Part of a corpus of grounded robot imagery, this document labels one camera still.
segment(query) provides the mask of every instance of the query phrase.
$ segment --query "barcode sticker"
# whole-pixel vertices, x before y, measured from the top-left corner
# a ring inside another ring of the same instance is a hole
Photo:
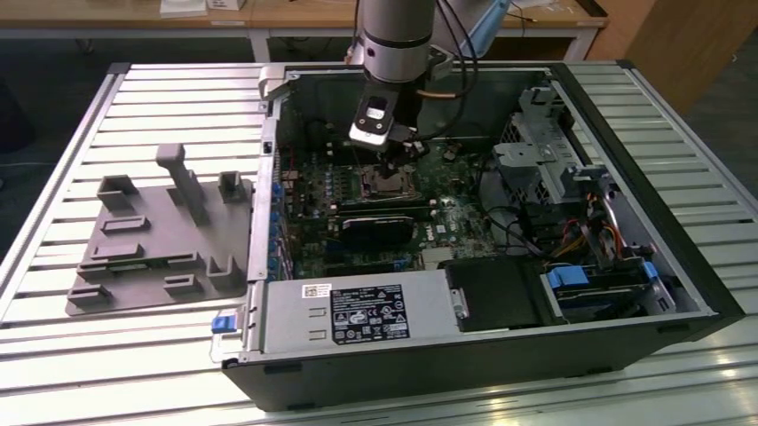
[[[303,286],[303,299],[312,297],[328,297],[332,284],[306,284]]]

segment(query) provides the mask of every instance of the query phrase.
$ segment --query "wooden cabinet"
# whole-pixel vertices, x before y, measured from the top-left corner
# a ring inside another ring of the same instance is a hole
[[[595,0],[609,14],[587,59],[629,59],[682,114],[758,25],[758,0]]]

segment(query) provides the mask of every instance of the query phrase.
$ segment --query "white label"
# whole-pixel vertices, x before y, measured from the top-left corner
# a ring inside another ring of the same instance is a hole
[[[211,25],[224,25],[228,27],[242,27],[246,25],[243,20],[212,20]]]
[[[328,297],[332,284],[306,284],[303,286],[303,299],[312,297]]]

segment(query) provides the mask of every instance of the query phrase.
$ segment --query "floor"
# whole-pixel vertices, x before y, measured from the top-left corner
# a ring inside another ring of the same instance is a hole
[[[274,60],[340,60],[347,41],[274,40]],[[0,154],[0,256],[13,242],[55,162],[112,62],[246,62],[244,39],[99,40],[90,55],[70,40],[0,40],[0,79],[37,130],[37,141]],[[758,195],[758,32],[685,117],[753,194]]]

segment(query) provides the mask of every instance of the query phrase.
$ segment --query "motherboard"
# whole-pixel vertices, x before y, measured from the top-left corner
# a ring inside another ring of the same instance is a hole
[[[422,271],[497,253],[473,191],[482,152],[435,141],[387,176],[374,153],[327,147],[282,156],[295,278]]]

